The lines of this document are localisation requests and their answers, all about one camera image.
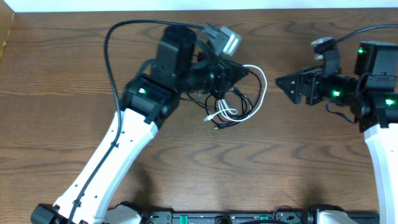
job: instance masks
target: cable connector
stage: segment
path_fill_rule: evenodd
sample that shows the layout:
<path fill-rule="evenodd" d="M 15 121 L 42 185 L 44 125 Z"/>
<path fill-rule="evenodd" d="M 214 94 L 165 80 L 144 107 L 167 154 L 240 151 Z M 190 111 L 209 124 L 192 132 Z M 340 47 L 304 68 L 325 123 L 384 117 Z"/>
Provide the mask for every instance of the cable connector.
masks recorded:
<path fill-rule="evenodd" d="M 235 93 L 235 94 L 237 94 L 238 96 L 243 96 L 243 93 L 241 93 L 241 92 L 239 91 L 239 89 L 236 88 L 235 86 L 232 87 L 232 92 Z"/>
<path fill-rule="evenodd" d="M 224 129 L 227 128 L 228 126 L 214 126 L 215 130 L 219 130 L 219 129 Z"/>
<path fill-rule="evenodd" d="M 211 119 L 213 119 L 215 117 L 215 114 L 211 114 L 209 116 L 207 116 L 205 119 L 203 119 L 203 121 L 209 121 Z"/>
<path fill-rule="evenodd" d="M 225 26 L 219 29 L 206 24 L 203 33 L 209 37 L 209 44 L 217 56 L 222 53 L 233 56 L 242 41 L 240 35 Z"/>

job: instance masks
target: wooden table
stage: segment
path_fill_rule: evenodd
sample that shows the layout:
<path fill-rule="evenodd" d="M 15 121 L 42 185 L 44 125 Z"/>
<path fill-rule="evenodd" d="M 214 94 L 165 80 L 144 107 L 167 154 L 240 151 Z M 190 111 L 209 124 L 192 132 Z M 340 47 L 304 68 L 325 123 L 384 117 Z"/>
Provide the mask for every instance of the wooden table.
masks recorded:
<path fill-rule="evenodd" d="M 229 26 L 243 37 L 234 59 L 263 68 L 269 89 L 257 115 L 224 130 L 182 101 L 111 205 L 129 200 L 144 208 L 255 212 L 329 203 L 378 211 L 358 126 L 327 113 L 323 103 L 294 105 L 274 79 L 316 64 L 311 41 L 396 23 L 397 9 L 37 13 L 16 15 L 0 66 L 1 223 L 29 222 L 38 203 L 53 203 L 101 142 L 115 111 L 104 36 L 129 19 Z M 164 28 L 137 24 L 114 33 L 110 57 L 119 90 L 155 56 Z M 353 73 L 360 40 L 398 41 L 396 30 L 387 29 L 343 42 L 346 74 Z M 239 87 L 255 94 L 257 83 L 247 77 Z"/>

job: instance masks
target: white cable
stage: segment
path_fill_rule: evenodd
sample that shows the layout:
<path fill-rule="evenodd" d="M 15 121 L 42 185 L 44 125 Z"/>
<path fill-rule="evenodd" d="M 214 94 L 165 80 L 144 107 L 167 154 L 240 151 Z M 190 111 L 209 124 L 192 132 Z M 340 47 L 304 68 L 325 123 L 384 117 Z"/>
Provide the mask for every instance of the white cable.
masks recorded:
<path fill-rule="evenodd" d="M 203 119 L 203 121 L 209 121 L 209 120 L 213 119 L 219 113 L 224 113 L 225 111 L 229 111 L 231 114 L 237 114 L 238 113 L 237 109 L 229 109 L 229 108 L 228 109 L 223 109 L 223 110 L 217 111 L 217 112 L 207 116 L 205 119 Z"/>
<path fill-rule="evenodd" d="M 225 99 L 222 99 L 222 100 L 218 101 L 218 107 L 220 108 L 220 111 L 222 111 L 222 112 L 219 111 L 219 112 L 221 113 L 221 115 L 223 115 L 224 118 L 226 118 L 226 119 L 228 119 L 228 120 L 230 120 L 230 121 L 235 121 L 235 122 L 242 122 L 242 121 L 245 121 L 245 120 L 251 118 L 251 116 L 253 116 L 254 114 L 256 114 L 257 111 L 260 109 L 260 107 L 261 107 L 261 105 L 262 105 L 262 102 L 264 101 L 264 97 L 265 97 L 266 91 L 267 91 L 267 78 L 266 78 L 266 74 L 264 74 L 264 72 L 261 70 L 261 68 L 255 66 L 255 65 L 243 65 L 243 66 L 245 66 L 245 67 L 252 67 L 252 68 L 255 68 L 255 69 L 259 70 L 259 71 L 261 72 L 262 76 L 264 77 L 264 82 L 265 82 L 266 85 L 265 85 L 265 87 L 264 87 L 264 91 L 262 92 L 262 97 L 261 97 L 261 101 L 260 101 L 259 106 L 256 108 L 256 110 L 254 110 L 253 113 L 249 114 L 249 116 L 245 117 L 244 119 L 236 120 L 236 119 L 230 118 L 230 117 L 228 116 L 228 114 L 226 114 L 224 111 L 235 110 L 235 109 L 230 109 L 230 108 L 228 107 L 228 105 L 227 105 Z"/>

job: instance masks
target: black wire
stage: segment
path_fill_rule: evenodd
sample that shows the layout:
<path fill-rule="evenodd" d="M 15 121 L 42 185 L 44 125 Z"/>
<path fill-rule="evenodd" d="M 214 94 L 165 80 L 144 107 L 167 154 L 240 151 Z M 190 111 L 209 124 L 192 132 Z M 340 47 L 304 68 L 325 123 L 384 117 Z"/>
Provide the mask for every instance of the black wire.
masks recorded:
<path fill-rule="evenodd" d="M 288 205 L 281 205 L 281 206 L 279 206 L 277 209 L 275 209 L 274 213 L 272 214 L 272 217 L 273 217 L 274 219 L 275 219 L 276 211 L 278 211 L 278 210 L 281 209 L 281 208 L 290 208 L 290 209 L 293 209 L 291 206 L 288 206 Z M 298 215 L 297 212 L 294 212 L 294 213 L 296 214 L 296 216 L 297 216 L 300 220 L 303 218 L 303 216 Z"/>
<path fill-rule="evenodd" d="M 200 101 L 197 101 L 197 100 L 194 99 L 194 97 L 192 97 L 189 93 L 187 93 L 187 96 L 188 96 L 194 103 L 196 103 L 198 106 L 200 106 L 201 108 L 203 108 L 203 109 L 205 109 L 205 110 L 212 111 L 212 112 L 216 112 L 214 109 L 206 108 L 204 103 L 202 103 L 202 102 L 200 102 Z"/>
<path fill-rule="evenodd" d="M 237 87 L 233 86 L 233 90 L 235 90 L 235 92 L 233 91 L 233 93 L 234 93 L 235 95 L 238 95 L 238 96 L 241 98 L 241 101 L 243 101 L 244 104 L 245 104 L 245 109 L 241 112 L 240 115 L 231 115 L 231 117 L 235 117 L 235 118 L 237 118 L 237 119 L 244 119 L 244 118 L 246 118 L 246 117 L 249 116 L 249 115 L 251 114 L 251 112 L 255 109 L 256 105 L 258 104 L 258 102 L 259 102 L 259 100 L 260 100 L 261 91 L 262 91 L 261 80 L 260 80 L 260 78 L 257 76 L 257 74 L 255 74 L 254 72 L 252 72 L 252 71 L 249 70 L 249 73 L 252 74 L 252 75 L 254 75 L 254 76 L 257 78 L 258 82 L 259 82 L 259 94 L 258 94 L 258 96 L 257 96 L 257 98 L 256 98 L 256 102 L 255 102 L 254 104 L 252 104 L 252 103 L 251 103 L 251 100 L 250 100 L 246 95 L 242 94 L 242 93 L 239 91 L 239 89 L 238 89 Z M 211 95 L 207 96 L 207 98 L 206 98 L 206 100 L 205 100 L 205 106 L 204 106 L 204 107 L 205 107 L 205 109 L 206 109 L 205 111 L 206 111 L 206 114 L 207 114 L 207 115 L 210 115 L 209 111 L 211 111 L 211 112 L 217 112 L 217 106 L 216 106 L 217 100 L 215 100 L 215 110 L 209 110 L 209 108 L 208 108 L 208 103 L 207 103 L 207 102 L 208 102 L 208 100 L 210 99 L 210 97 L 212 97 L 212 96 L 211 96 Z M 237 124 L 240 123 L 240 122 L 236 122 L 236 121 L 225 121 L 225 120 L 222 119 L 222 117 L 220 116 L 220 114 L 218 114 L 217 117 L 218 117 L 218 119 L 219 119 L 222 123 L 216 122 L 214 119 L 211 119 L 211 122 L 213 122 L 213 124 L 215 124 L 215 128 L 218 128 L 218 129 L 229 128 L 229 127 L 235 126 L 235 125 L 237 125 Z"/>
<path fill-rule="evenodd" d="M 184 97 L 180 96 L 180 100 L 199 102 L 199 100 L 201 98 L 201 93 L 199 91 L 197 91 L 197 94 L 198 94 L 198 98 L 197 99 L 194 99 L 193 97 L 190 97 L 189 99 L 185 99 Z"/>
<path fill-rule="evenodd" d="M 278 221 L 278 220 L 253 220 L 244 222 L 241 224 L 261 224 L 261 223 L 276 223 L 276 224 L 288 224 L 287 222 Z"/>
<path fill-rule="evenodd" d="M 360 30 L 354 31 L 354 32 L 352 32 L 350 34 L 347 34 L 347 35 L 345 35 L 344 37 L 342 37 L 340 39 L 337 39 L 335 43 L 337 44 L 339 42 L 342 42 L 342 41 L 344 41 L 346 39 L 349 39 L 349 38 L 351 38 L 351 37 L 353 37 L 355 35 L 358 35 L 360 33 L 363 33 L 363 32 L 369 31 L 369 30 L 381 29 L 381 28 L 398 28 L 398 24 L 381 24 L 381 25 L 365 27 L 365 28 L 362 28 Z"/>
<path fill-rule="evenodd" d="M 281 208 L 289 208 L 289 209 L 293 209 L 291 206 L 288 206 L 288 205 L 281 205 L 281 206 L 279 206 L 279 207 L 277 207 L 276 209 L 275 209 L 275 211 L 274 211 L 274 213 L 272 214 L 272 218 L 273 219 L 275 219 L 276 220 L 276 217 L 275 217 L 275 214 L 276 214 L 276 212 L 279 210 L 279 209 L 281 209 Z M 300 223 L 302 223 L 303 222 L 303 220 L 302 220 L 302 218 L 303 218 L 303 215 L 298 215 L 298 213 L 297 212 L 294 212 L 295 214 L 296 214 L 296 216 L 300 219 L 300 221 L 298 222 L 298 223 L 296 223 L 296 224 L 300 224 Z"/>
<path fill-rule="evenodd" d="M 347 115 L 345 115 L 345 114 L 343 114 L 343 113 L 340 113 L 340 112 L 332 112 L 332 111 L 330 111 L 330 110 L 329 110 L 329 106 L 330 106 L 331 104 L 332 104 L 332 102 L 329 102 L 329 103 L 326 104 L 326 110 L 327 110 L 327 112 L 333 113 L 333 114 L 337 114 L 338 116 L 341 116 L 342 118 L 344 118 L 346 121 L 350 122 L 351 124 L 356 124 L 356 123 L 358 122 L 358 118 L 357 118 L 357 117 L 355 117 L 355 118 L 354 118 L 354 121 L 353 121 L 353 120 L 351 120 L 349 117 L 347 117 Z"/>
<path fill-rule="evenodd" d="M 109 61 L 108 44 L 109 44 L 109 39 L 111 37 L 111 34 L 113 33 L 113 31 L 116 28 L 124 26 L 124 25 L 128 25 L 128 24 L 137 24 L 137 23 L 165 24 L 165 25 L 174 25 L 174 26 L 185 26 L 185 27 L 191 27 L 191 28 L 196 28 L 196 29 L 201 29 L 201 30 L 204 29 L 202 26 L 198 26 L 195 24 L 186 24 L 186 23 L 181 23 L 181 22 L 168 22 L 168 21 L 160 21 L 160 20 L 148 20 L 148 19 L 139 19 L 139 20 L 130 20 L 130 21 L 119 22 L 119 23 L 113 25 L 109 29 L 108 33 L 106 34 L 105 42 L 104 42 L 104 57 L 105 57 L 106 69 L 108 71 L 109 82 L 111 84 L 114 99 L 116 102 L 116 111 L 118 114 L 118 131 L 116 132 L 115 139 L 111 143 L 111 146 L 109 147 L 109 149 L 106 151 L 104 157 L 100 160 L 98 165 L 95 167 L 94 171 L 91 173 L 91 175 L 87 179 L 86 183 L 84 184 L 83 188 L 81 189 L 80 193 L 78 194 L 76 200 L 73 201 L 73 207 L 72 207 L 72 210 L 70 211 L 67 224 L 72 223 L 73 216 L 75 215 L 76 209 L 77 209 L 77 207 L 79 207 L 81 205 L 80 200 L 81 200 L 82 196 L 84 195 L 85 190 L 87 189 L 88 185 L 93 180 L 95 174 L 98 172 L 98 170 L 100 169 L 100 167 L 102 166 L 102 164 L 104 163 L 106 158 L 109 156 L 113 147 L 114 146 L 117 147 L 116 143 L 120 137 L 121 130 L 122 130 L 122 117 L 121 117 L 121 110 L 120 110 L 119 94 L 118 94 L 118 90 L 116 88 L 116 84 L 114 82 L 114 78 L 113 78 L 113 74 L 112 74 L 112 70 L 111 70 L 111 64 Z"/>

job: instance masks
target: robotic arm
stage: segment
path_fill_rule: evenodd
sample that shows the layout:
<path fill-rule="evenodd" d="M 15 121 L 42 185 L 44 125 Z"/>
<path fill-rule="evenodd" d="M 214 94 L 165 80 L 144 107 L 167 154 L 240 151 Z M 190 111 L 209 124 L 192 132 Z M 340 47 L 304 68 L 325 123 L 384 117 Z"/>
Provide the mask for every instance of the robotic arm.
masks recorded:
<path fill-rule="evenodd" d="M 353 123 L 359 123 L 372 157 L 380 223 L 398 223 L 398 146 L 394 139 L 398 133 L 398 94 L 394 93 L 398 45 L 361 42 L 355 66 L 358 79 L 340 74 L 336 40 L 326 37 L 312 46 L 315 58 L 324 64 L 277 78 L 277 85 L 295 104 L 306 96 L 310 106 L 328 100 L 350 107 L 355 115 Z M 349 223 L 336 212 L 327 208 L 313 210 L 304 223 Z"/>
<path fill-rule="evenodd" d="M 220 100 L 249 72 L 248 68 L 221 56 L 234 53 L 241 41 L 238 34 L 209 24 L 202 31 L 209 37 L 207 44 L 198 40 L 196 33 L 186 26 L 165 29 L 156 59 L 144 62 L 137 76 L 124 88 L 118 141 L 113 142 L 119 128 L 117 112 L 78 178 L 52 207 L 39 204 L 31 216 L 32 223 L 140 222 L 141 216 L 124 205 L 108 212 L 107 209 L 135 158 L 177 108 L 180 94 L 203 90 Z M 199 46 L 201 52 L 198 62 L 192 63 L 195 46 Z M 148 67 L 149 75 L 144 73 Z"/>

